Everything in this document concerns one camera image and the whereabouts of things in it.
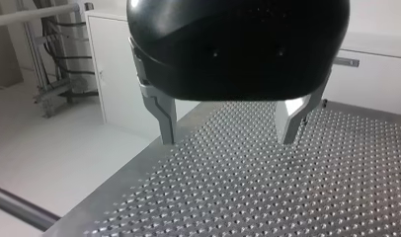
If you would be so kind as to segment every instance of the perforated metal table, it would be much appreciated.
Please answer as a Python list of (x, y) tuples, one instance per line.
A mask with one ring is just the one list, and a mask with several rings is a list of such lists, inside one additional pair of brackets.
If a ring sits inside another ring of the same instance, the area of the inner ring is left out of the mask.
[(200, 104), (44, 236), (401, 236), (401, 117), (329, 104), (282, 146), (274, 110)]

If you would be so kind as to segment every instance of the white wall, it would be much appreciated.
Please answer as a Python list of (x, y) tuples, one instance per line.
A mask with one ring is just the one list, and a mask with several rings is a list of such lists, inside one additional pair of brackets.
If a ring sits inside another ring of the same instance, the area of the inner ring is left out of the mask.
[(351, 0), (349, 31), (401, 36), (401, 0)]

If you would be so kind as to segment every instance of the grey floor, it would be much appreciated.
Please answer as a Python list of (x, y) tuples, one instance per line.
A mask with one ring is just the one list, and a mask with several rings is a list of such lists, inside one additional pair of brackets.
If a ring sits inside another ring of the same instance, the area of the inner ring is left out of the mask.
[[(150, 143), (104, 124), (97, 100), (41, 115), (24, 84), (0, 91), (0, 186), (60, 216)], [(0, 237), (37, 235), (0, 211)]]

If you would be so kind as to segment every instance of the cable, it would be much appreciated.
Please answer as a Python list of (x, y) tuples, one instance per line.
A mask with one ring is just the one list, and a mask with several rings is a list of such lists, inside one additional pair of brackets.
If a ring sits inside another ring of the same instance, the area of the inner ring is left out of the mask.
[(55, 61), (55, 64), (61, 69), (61, 71), (64, 71), (69, 74), (87, 74), (87, 75), (96, 75), (94, 71), (75, 71), (75, 70), (69, 70), (62, 65), (58, 64), (59, 62)]
[(71, 91), (63, 92), (59, 94), (60, 97), (67, 97), (67, 98), (86, 98), (86, 97), (97, 97), (99, 96), (98, 91), (91, 91), (91, 92), (84, 92), (84, 93), (73, 93)]
[(92, 59), (92, 56), (56, 56), (56, 59), (68, 60), (68, 59)]
[(76, 38), (74, 36), (70, 36), (68, 34), (63, 33), (56, 27), (53, 23), (49, 22), (49, 26), (51, 27), (52, 30), (57, 32), (60, 36), (67, 38), (68, 40), (77, 40), (77, 41), (89, 41), (88, 38)]
[(52, 24), (55, 24), (60, 27), (85, 27), (87, 25), (86, 22), (79, 22), (79, 23), (58, 23), (52, 19), (48, 19)]

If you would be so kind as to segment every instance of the white door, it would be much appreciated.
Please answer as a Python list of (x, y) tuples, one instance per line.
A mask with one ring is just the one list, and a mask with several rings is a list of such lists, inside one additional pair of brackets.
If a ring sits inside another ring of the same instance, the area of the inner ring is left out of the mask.
[[(154, 139), (160, 134), (157, 119), (145, 109), (130, 48), (127, 22), (89, 17), (98, 87), (107, 123)], [(180, 119), (198, 102), (176, 102)]]

